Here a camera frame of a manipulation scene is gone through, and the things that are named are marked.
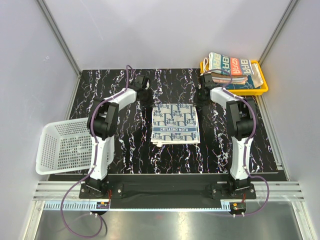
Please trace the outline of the striped rabbit text towel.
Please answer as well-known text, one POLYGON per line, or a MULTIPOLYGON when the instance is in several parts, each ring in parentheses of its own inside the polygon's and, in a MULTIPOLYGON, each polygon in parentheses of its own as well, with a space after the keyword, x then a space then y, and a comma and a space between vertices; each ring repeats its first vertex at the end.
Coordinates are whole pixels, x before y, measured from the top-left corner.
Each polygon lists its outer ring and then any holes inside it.
POLYGON ((216 52, 208 55, 209 70, 221 75, 250 76, 254 74, 250 60, 225 56, 216 52))

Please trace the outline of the blue white patterned towel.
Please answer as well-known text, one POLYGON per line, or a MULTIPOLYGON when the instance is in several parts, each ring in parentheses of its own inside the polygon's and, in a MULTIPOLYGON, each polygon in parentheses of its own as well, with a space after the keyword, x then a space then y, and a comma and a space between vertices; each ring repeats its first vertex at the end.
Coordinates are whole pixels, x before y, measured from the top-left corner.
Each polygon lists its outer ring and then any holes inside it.
POLYGON ((196 107, 187 103, 161 103, 153 107, 151 142, 162 145, 200 143, 196 107))

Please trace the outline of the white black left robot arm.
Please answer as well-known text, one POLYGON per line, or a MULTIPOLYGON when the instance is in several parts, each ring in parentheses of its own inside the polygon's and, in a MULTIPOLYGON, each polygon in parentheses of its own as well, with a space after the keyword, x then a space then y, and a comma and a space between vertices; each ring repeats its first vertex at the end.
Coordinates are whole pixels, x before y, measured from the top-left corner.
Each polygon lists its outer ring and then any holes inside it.
POLYGON ((153 92, 147 76, 139 74, 120 92, 110 97, 96 98, 93 102, 87 120, 92 141, 89 177, 96 180, 90 192, 97 198, 103 198, 108 193, 108 186, 102 180, 107 177, 108 166, 114 160, 114 135, 117 132, 119 111, 135 102, 147 107, 153 104, 153 92))

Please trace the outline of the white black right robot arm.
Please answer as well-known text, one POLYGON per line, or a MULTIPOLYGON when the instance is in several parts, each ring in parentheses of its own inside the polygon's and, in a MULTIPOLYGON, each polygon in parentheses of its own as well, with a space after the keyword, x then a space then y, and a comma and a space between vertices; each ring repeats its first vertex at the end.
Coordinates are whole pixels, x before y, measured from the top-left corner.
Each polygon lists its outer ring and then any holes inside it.
POLYGON ((218 86, 212 75, 207 73, 199 77, 193 102, 199 107, 216 103, 226 111, 226 125, 233 147, 229 175, 234 180, 227 185, 227 192, 230 197, 239 198, 245 192, 245 186, 240 181, 250 177, 250 150, 258 125, 254 100, 237 96, 218 86))

